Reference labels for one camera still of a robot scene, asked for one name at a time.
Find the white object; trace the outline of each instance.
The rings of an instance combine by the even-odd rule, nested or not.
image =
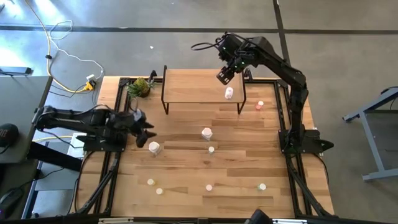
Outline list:
[[[157,142],[151,142],[149,143],[149,150],[151,153],[153,153],[155,156],[158,155],[160,152],[160,144]]]
[[[163,194],[163,189],[156,189],[156,193],[157,193],[158,195]]]
[[[267,186],[265,184],[260,184],[258,186],[259,190],[265,190],[267,188]]]
[[[77,136],[86,136],[86,133],[73,133],[72,134],[72,140],[70,141],[70,144],[74,146],[75,148],[69,146],[68,148],[68,155],[75,157],[75,158],[82,158],[84,157],[84,151],[83,151],[83,146],[85,145],[84,142],[81,140],[77,139]]]
[[[62,37],[59,37],[59,38],[53,37],[53,36],[51,35],[52,31],[53,31],[59,24],[63,24],[63,23],[66,23],[66,22],[69,22],[69,23],[70,23],[70,26],[69,26],[68,31],[67,31]],[[77,57],[77,56],[75,56],[75,55],[71,55],[71,54],[69,54],[66,50],[63,50],[63,49],[61,49],[60,47],[58,47],[58,45],[55,43],[54,40],[62,40],[62,39],[64,39],[67,35],[69,35],[69,34],[72,32],[72,27],[73,27],[73,22],[72,22],[71,20],[67,20],[67,21],[63,21],[63,22],[59,22],[59,23],[55,24],[55,25],[50,29],[50,31],[48,31],[49,39],[51,40],[51,42],[53,43],[53,45],[57,48],[57,50],[59,50],[59,51],[65,53],[67,56],[73,57],[73,58],[75,58],[75,59],[77,59],[77,60],[79,60],[79,61],[81,61],[81,62],[93,62],[93,63],[95,63],[97,66],[99,66],[99,68],[101,69],[101,73],[100,73],[100,75],[99,75],[98,77],[95,77],[95,78],[96,78],[97,80],[100,79],[100,78],[104,75],[104,68],[103,68],[98,62],[96,62],[96,61],[94,61],[94,60],[84,60],[84,59],[81,59],[81,58],[79,58],[79,57]]]
[[[213,186],[211,186],[210,184],[206,185],[206,190],[207,191],[213,190]]]
[[[234,94],[234,89],[232,89],[231,87],[228,87],[225,90],[225,98],[226,99],[228,99],[228,100],[231,99],[233,94]]]
[[[153,179],[148,179],[147,183],[151,186],[155,185],[155,181]]]
[[[209,153],[210,153],[210,154],[214,153],[214,147],[213,147],[213,146],[210,146],[210,147],[209,147]]]
[[[202,132],[201,135],[203,136],[203,138],[205,138],[207,141],[210,141],[211,136],[213,135],[213,133],[211,132],[210,128],[205,128]]]
[[[87,79],[87,81],[89,81],[89,82],[90,82],[91,80],[97,81],[97,79],[95,78],[95,75],[94,75],[94,74],[91,74],[91,75],[87,76],[86,79]]]
[[[260,101],[257,103],[257,105],[256,105],[256,109],[259,110],[259,109],[262,108],[262,106],[264,106],[264,102],[260,100]]]

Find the yellow object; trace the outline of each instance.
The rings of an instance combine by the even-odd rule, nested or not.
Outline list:
[[[94,90],[94,86],[90,82],[86,82],[84,90]]]
[[[59,138],[73,138],[73,136],[59,136]],[[38,141],[44,141],[44,140],[50,140],[50,139],[58,139],[57,137],[46,137],[46,138],[41,138],[41,139],[34,139],[32,142],[38,142]]]
[[[45,29],[45,26],[44,26],[42,20],[41,20],[40,17],[36,14],[36,12],[33,10],[33,7],[29,4],[29,2],[28,2],[27,0],[25,0],[25,3],[30,7],[30,10],[35,14],[36,18],[37,18],[37,19],[39,20],[39,22],[40,22],[40,25],[42,25],[42,27],[43,27],[45,36],[47,37],[47,43],[48,43],[48,45],[49,45],[49,51],[48,51],[48,54],[47,54],[47,55],[50,55],[50,54],[51,54],[51,43],[50,43],[49,34],[47,33],[47,30]],[[51,77],[54,79],[54,82],[55,82],[56,84],[60,85],[64,90],[66,90],[66,91],[68,91],[68,92],[70,92],[70,93],[81,93],[81,92],[83,92],[83,91],[86,91],[85,88],[83,88],[83,89],[81,89],[81,90],[77,90],[77,91],[75,91],[75,90],[70,90],[70,89],[67,88],[66,86],[62,85],[62,84],[51,74],[51,71],[50,71],[50,59],[49,59],[49,58],[47,58],[47,74],[48,74],[49,76],[51,76]]]

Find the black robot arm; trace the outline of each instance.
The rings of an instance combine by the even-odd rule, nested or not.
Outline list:
[[[136,137],[137,147],[142,147],[155,133],[147,131],[153,125],[146,121],[145,113],[116,113],[110,108],[94,108],[80,112],[59,110],[51,106],[37,109],[33,124],[39,131],[52,128],[66,128],[87,133],[77,138],[85,143],[86,151],[123,151],[128,134]]]
[[[280,132],[282,152],[298,153],[307,150],[307,152],[319,153],[333,147],[333,143],[319,139],[320,133],[317,130],[305,130],[302,119],[304,103],[308,96],[306,78],[301,71],[291,67],[280,58],[266,38],[244,38],[225,33],[224,36],[216,39],[215,44],[202,49],[210,47],[216,47],[220,52],[220,59],[227,63],[217,74],[218,80],[224,85],[231,81],[235,73],[243,72],[249,65],[254,67],[265,65],[290,85],[288,106],[292,120],[289,130]]]

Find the small wooden shelf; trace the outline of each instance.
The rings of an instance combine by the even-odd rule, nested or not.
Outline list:
[[[246,102],[246,89],[242,74],[223,85],[217,78],[217,69],[167,69],[163,73],[162,102],[166,114],[169,103],[236,103],[240,114]],[[227,87],[234,90],[233,97],[224,97]]]

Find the white cable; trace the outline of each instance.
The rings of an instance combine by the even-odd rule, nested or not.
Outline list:
[[[70,28],[69,28],[69,30],[68,30],[62,37],[60,37],[60,38],[54,38],[54,37],[52,37],[52,36],[51,36],[52,31],[53,31],[59,24],[63,24],[63,23],[66,23],[66,22],[69,22],[69,23],[70,23]],[[100,79],[100,78],[104,75],[104,68],[103,68],[98,62],[96,62],[96,61],[94,61],[94,60],[83,60],[83,59],[81,59],[81,58],[79,58],[79,57],[77,57],[77,56],[75,56],[75,55],[71,55],[71,54],[69,54],[66,50],[63,50],[63,49],[59,48],[58,45],[54,42],[54,40],[62,40],[62,39],[64,39],[67,35],[69,35],[70,32],[72,31],[72,27],[73,27],[73,21],[70,20],[70,19],[55,24],[55,25],[50,29],[50,32],[49,32],[49,37],[50,37],[51,42],[53,43],[53,45],[55,45],[55,47],[56,47],[59,51],[65,53],[65,54],[66,54],[67,56],[69,56],[69,57],[73,57],[73,58],[75,58],[75,59],[77,59],[77,60],[79,60],[79,61],[81,61],[81,62],[94,62],[95,64],[97,64],[97,65],[99,66],[99,68],[101,69],[101,74],[100,74],[98,77],[95,77],[95,78],[96,78],[97,80]]]

